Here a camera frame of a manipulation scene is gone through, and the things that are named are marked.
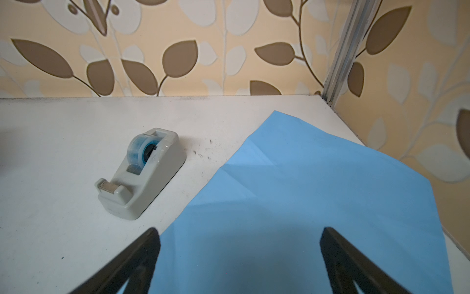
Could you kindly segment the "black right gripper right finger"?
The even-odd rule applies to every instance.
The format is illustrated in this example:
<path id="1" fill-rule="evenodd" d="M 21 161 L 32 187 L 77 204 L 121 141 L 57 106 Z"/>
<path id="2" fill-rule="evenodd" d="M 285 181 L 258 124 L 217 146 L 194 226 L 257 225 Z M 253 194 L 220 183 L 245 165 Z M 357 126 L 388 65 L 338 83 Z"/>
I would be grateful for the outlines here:
<path id="1" fill-rule="evenodd" d="M 324 228 L 320 248 L 335 294 L 407 294 L 409 291 L 332 227 Z"/>

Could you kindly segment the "blue wrapping paper sheet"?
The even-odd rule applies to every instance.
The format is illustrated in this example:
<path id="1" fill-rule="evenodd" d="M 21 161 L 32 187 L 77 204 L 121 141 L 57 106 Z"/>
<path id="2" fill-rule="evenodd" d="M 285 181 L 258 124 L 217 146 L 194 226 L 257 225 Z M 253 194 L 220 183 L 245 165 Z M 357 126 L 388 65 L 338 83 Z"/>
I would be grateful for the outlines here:
<path id="1" fill-rule="evenodd" d="M 414 294 L 451 294 L 430 182 L 274 112 L 160 237 L 152 294 L 329 294 L 332 227 Z"/>

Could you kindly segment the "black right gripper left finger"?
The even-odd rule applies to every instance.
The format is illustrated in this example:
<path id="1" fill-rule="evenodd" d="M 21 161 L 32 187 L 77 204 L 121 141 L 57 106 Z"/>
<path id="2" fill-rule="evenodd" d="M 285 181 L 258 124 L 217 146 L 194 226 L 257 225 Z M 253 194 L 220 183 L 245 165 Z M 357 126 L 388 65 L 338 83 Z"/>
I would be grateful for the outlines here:
<path id="1" fill-rule="evenodd" d="M 140 235 L 95 275 L 72 290 L 73 294 L 147 294 L 160 252 L 154 227 Z"/>

